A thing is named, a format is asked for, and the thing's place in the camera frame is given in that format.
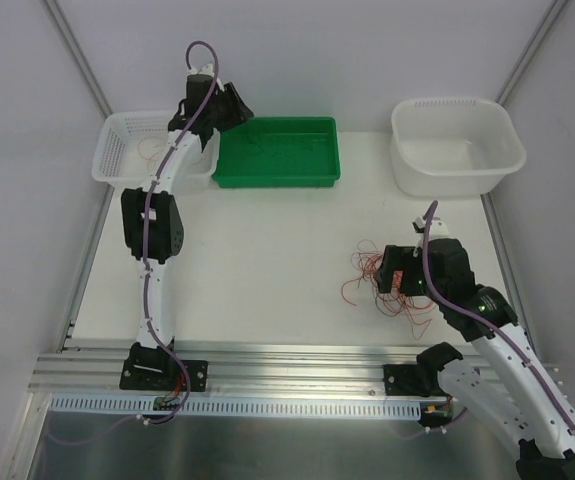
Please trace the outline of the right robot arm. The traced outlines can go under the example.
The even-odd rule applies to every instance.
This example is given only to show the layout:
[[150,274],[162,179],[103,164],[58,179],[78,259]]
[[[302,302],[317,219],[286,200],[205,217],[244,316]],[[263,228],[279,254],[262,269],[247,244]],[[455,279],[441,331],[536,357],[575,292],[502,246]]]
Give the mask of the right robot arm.
[[417,356],[409,392],[459,400],[511,452],[520,478],[575,479],[575,408],[534,354],[507,300],[476,282],[458,240],[388,245],[375,280],[381,293],[432,300],[506,389],[487,384],[459,350],[442,342]]

